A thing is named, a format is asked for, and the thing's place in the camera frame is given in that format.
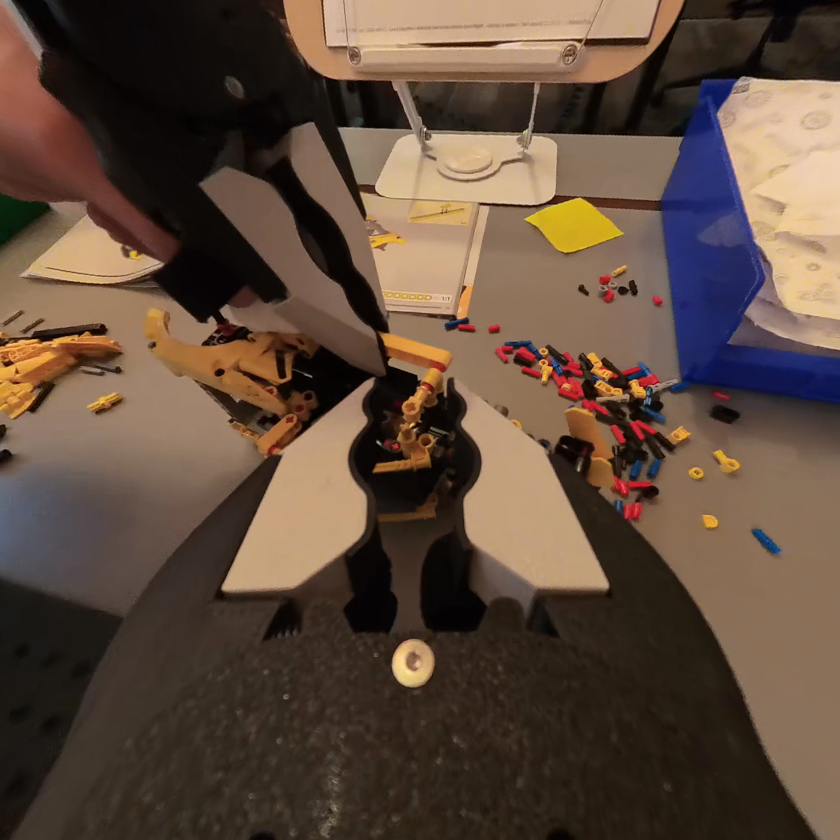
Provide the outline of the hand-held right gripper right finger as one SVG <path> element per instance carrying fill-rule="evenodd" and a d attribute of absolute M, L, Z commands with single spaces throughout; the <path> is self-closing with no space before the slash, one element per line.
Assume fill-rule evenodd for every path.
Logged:
<path fill-rule="evenodd" d="M 448 530 L 423 562 L 425 627 L 473 631 L 498 599 L 530 618 L 547 598 L 607 596 L 559 460 L 457 380 L 447 381 L 445 396 L 455 484 Z"/>

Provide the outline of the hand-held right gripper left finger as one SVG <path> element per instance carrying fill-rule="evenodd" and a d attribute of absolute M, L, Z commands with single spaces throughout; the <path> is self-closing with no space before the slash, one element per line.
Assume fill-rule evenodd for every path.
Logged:
<path fill-rule="evenodd" d="M 222 583 L 225 597 L 278 595 L 302 610 L 331 596 L 354 631 L 392 629 L 392 564 L 356 462 L 376 385 L 364 381 L 279 457 Z"/>

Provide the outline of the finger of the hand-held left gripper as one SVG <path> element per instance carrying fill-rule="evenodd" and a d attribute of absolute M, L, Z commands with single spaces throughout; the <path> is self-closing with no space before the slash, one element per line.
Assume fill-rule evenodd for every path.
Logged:
<path fill-rule="evenodd" d="M 291 210 L 275 189 L 227 166 L 201 187 L 287 290 L 285 300 L 258 307 L 260 317 L 297 328 L 359 370 L 384 375 L 386 358 L 375 330 L 355 314 L 340 285 L 310 257 Z"/>
<path fill-rule="evenodd" d="M 373 256 L 364 243 L 361 195 L 343 177 L 319 126 L 291 128 L 269 155 L 269 183 L 290 210 L 303 248 L 353 314 L 376 332 L 389 330 Z"/>

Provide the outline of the yellow brick car model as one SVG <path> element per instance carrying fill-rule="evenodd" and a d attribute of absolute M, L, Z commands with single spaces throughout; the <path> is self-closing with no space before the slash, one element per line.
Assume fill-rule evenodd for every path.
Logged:
<path fill-rule="evenodd" d="M 351 457 L 371 489 L 380 523 L 435 519 L 480 476 L 476 438 L 460 424 L 466 394 L 447 379 L 452 355 L 379 334 L 385 375 L 369 375 L 299 333 L 255 332 L 216 318 L 201 344 L 170 332 L 168 312 L 151 309 L 143 331 L 154 357 L 198 384 L 227 413 L 228 424 L 264 457 L 280 456 L 363 384 L 372 419 Z"/>

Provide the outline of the grey desk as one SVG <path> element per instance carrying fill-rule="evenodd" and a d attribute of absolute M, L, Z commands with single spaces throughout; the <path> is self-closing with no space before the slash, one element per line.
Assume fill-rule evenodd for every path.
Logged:
<path fill-rule="evenodd" d="M 677 375 L 662 231 L 654 210 L 679 140 L 562 134 L 562 198 L 582 196 L 624 231 L 611 245 L 563 261 L 515 207 L 490 210 L 469 314 L 505 335 L 548 340 L 573 353 L 593 350 L 616 364 L 646 363 Z M 14 458 L 2 470 L 2 578 L 71 602 L 124 615 L 164 560 L 257 466 L 252 447 L 226 428 L 221 409 L 177 379 L 143 344 L 148 308 L 167 308 L 149 287 L 90 287 L 19 274 L 83 215 L 57 204 L 2 249 L 2 318 L 49 327 L 104 322 L 121 342 L 123 373 L 72 373 L 36 413 L 11 423 Z M 628 265 L 641 298 L 584 297 L 597 278 Z M 394 316 L 394 330 L 444 347 L 440 322 Z M 532 434 L 543 392 L 500 364 L 490 379 L 469 360 L 455 377 L 510 409 Z M 736 673 L 782 781 L 820 838 L 838 838 L 838 406 L 721 387 L 749 421 L 748 452 L 776 457 L 782 488 L 770 519 L 793 561 L 766 554 L 736 559 L 698 549 L 671 558 L 653 546 L 705 614 Z M 118 392 L 103 414 L 87 405 Z"/>

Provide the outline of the open instruction booklet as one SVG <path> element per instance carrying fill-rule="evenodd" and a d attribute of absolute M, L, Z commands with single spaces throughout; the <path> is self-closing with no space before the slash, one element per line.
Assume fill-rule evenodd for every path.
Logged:
<path fill-rule="evenodd" d="M 475 283 L 488 211 L 476 203 L 411 201 L 363 192 L 365 225 L 389 312 L 456 315 Z M 22 273 L 89 286 L 151 282 L 162 264 L 83 216 Z"/>

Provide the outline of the large pile of brick pins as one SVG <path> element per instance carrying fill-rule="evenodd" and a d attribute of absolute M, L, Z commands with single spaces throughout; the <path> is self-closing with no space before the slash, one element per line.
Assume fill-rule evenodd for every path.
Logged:
<path fill-rule="evenodd" d="M 548 423 L 564 433 L 560 453 L 579 460 L 588 478 L 621 517 L 651 545 L 674 546 L 675 558 L 688 549 L 703 555 L 722 550 L 736 559 L 766 554 L 778 563 L 793 561 L 776 537 L 770 519 L 773 492 L 782 488 L 776 457 L 761 460 L 748 452 L 749 421 L 758 419 L 729 394 L 706 394 L 686 381 L 658 376 L 646 365 L 615 365 L 602 353 L 565 352 L 545 342 L 502 342 L 497 324 L 476 325 L 468 319 L 440 321 L 434 337 L 458 360 L 451 372 L 463 374 L 468 361 L 480 362 L 486 379 L 499 374 L 512 382 L 513 369 L 523 370 L 543 392 L 533 411 L 539 431 Z M 498 358 L 489 367 L 489 353 Z M 715 404 L 738 410 L 740 419 L 726 425 L 708 416 Z"/>

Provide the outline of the white document stand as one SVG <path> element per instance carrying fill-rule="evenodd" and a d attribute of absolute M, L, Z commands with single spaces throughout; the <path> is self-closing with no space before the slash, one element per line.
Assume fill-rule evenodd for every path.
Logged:
<path fill-rule="evenodd" d="M 660 2 L 649 41 L 644 45 L 595 44 L 584 47 L 583 54 L 571 69 L 514 65 L 502 58 L 500 63 L 450 70 L 415 65 L 369 67 L 355 65 L 346 46 L 329 47 L 324 33 L 322 2 L 285 2 L 290 37 L 304 60 L 318 74 L 344 81 L 476 81 L 476 82 L 547 82 L 600 83 L 624 77 L 639 68 L 665 42 L 679 20 L 682 1 Z"/>

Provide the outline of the green box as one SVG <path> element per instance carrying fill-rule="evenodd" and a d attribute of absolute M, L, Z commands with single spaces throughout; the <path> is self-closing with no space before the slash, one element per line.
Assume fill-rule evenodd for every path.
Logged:
<path fill-rule="evenodd" d="M 47 203 L 25 201 L 1 194 L 1 247 L 4 247 L 35 220 L 47 214 L 49 210 Z"/>

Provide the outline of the small group of brick pins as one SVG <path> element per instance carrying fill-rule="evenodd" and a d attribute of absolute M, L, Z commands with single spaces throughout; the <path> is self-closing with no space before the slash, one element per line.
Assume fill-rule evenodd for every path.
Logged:
<path fill-rule="evenodd" d="M 620 265 L 598 276 L 592 288 L 581 283 L 577 291 L 584 297 L 597 297 L 604 303 L 612 303 L 618 298 L 642 297 L 642 289 L 628 265 Z"/>

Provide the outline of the yellow sticky note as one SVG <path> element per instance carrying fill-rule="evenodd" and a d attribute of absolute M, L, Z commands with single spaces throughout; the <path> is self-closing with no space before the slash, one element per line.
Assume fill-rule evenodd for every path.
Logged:
<path fill-rule="evenodd" d="M 573 254 L 623 236 L 623 231 L 594 205 L 577 197 L 546 206 L 525 218 L 551 246 Z"/>

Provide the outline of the pile of yellow brick parts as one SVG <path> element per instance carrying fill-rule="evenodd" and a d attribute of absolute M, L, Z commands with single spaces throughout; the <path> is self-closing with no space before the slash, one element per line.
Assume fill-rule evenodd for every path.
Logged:
<path fill-rule="evenodd" d="M 47 385 L 83 362 L 111 358 L 122 345 L 107 335 L 82 332 L 49 341 L 26 339 L 1 350 L 1 410 L 15 420 L 30 412 Z"/>

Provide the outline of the blue plastic bin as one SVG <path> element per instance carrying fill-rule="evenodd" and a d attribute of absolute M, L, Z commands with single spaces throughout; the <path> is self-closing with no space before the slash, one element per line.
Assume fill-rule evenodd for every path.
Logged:
<path fill-rule="evenodd" d="M 838 357 L 733 344 L 766 278 L 718 113 L 735 80 L 704 80 L 661 199 L 685 381 L 839 403 Z"/>

